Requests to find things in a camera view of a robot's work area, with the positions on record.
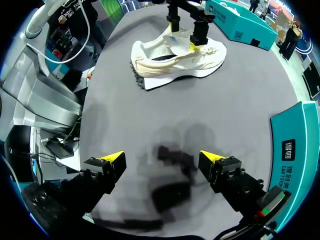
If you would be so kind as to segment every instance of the logo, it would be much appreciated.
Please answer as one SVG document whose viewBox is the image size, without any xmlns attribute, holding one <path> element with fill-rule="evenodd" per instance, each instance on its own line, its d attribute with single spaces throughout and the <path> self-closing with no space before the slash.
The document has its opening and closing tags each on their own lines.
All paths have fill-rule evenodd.
<svg viewBox="0 0 320 240">
<path fill-rule="evenodd" d="M 282 142 L 282 161 L 294 161 L 296 157 L 296 140 Z"/>
</svg>

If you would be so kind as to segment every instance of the exhibition booth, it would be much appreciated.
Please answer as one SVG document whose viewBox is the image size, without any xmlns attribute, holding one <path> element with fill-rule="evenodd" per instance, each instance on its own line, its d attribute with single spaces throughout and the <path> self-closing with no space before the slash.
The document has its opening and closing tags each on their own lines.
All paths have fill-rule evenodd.
<svg viewBox="0 0 320 240">
<path fill-rule="evenodd" d="M 43 7 L 21 25 L 1 69 L 1 155 L 36 224 L 58 236 L 56 226 L 76 216 L 126 234 L 118 239 L 203 240 L 229 230 L 271 238 L 289 226 L 320 152 L 317 48 L 290 8 L 95 1 L 96 22 L 104 36 L 111 22 L 112 33 L 82 70 L 66 64 L 93 59 L 86 44 L 98 24 L 81 2 L 79 52 L 70 29 L 39 21 Z M 289 41 L 290 31 L 301 35 Z M 303 69 L 295 79 L 291 54 Z"/>
</svg>

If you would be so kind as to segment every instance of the person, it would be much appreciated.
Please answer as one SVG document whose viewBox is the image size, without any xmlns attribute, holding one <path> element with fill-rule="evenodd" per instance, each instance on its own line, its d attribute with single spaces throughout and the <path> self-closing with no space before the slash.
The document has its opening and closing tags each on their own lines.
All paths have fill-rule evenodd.
<svg viewBox="0 0 320 240">
<path fill-rule="evenodd" d="M 300 29 L 300 23 L 299 22 L 289 22 L 290 28 L 286 32 L 285 40 L 280 46 L 279 53 L 282 55 L 282 57 L 286 60 L 289 60 L 292 53 L 294 52 L 298 40 L 302 39 L 303 32 Z"/>
<path fill-rule="evenodd" d="M 255 13 L 257 7 L 258 7 L 258 4 L 260 3 L 260 0 L 250 0 L 250 8 L 249 8 L 249 11 Z"/>
<path fill-rule="evenodd" d="M 260 15 L 260 18 L 263 19 L 264 21 L 266 20 L 267 12 L 268 12 L 268 0 L 264 0 L 264 4 L 262 6 L 262 11 Z"/>
<path fill-rule="evenodd" d="M 90 37 L 85 49 L 95 63 L 99 57 L 95 42 L 100 45 L 101 49 L 104 48 L 106 43 L 106 39 L 97 22 L 98 13 L 92 6 L 92 3 L 96 1 L 97 0 L 81 0 L 90 25 Z M 84 45 L 88 36 L 88 29 L 78 0 L 68 0 L 61 6 L 59 11 L 60 17 L 58 18 L 58 22 L 65 27 L 69 27 L 71 35 L 75 37 L 81 45 Z"/>
</svg>

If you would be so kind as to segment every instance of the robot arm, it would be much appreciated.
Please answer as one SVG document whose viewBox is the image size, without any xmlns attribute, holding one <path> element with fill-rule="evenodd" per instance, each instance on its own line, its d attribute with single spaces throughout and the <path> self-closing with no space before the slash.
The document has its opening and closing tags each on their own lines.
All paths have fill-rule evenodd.
<svg viewBox="0 0 320 240">
<path fill-rule="evenodd" d="M 67 0 L 46 0 L 45 4 L 40 7 L 32 16 L 25 30 L 28 39 L 37 37 L 49 18 L 58 10 Z"/>
</svg>

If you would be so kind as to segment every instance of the white sneaker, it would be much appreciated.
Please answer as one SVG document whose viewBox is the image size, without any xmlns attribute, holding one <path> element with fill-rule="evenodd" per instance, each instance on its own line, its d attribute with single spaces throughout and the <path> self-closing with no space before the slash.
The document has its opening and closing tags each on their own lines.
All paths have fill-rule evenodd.
<svg viewBox="0 0 320 240">
<path fill-rule="evenodd" d="M 131 67 L 138 85 L 150 90 L 182 76 L 203 78 L 217 70 L 226 59 L 226 46 L 211 38 L 206 45 L 194 46 L 190 35 L 192 31 L 172 33 L 168 27 L 153 41 L 136 41 Z"/>
</svg>

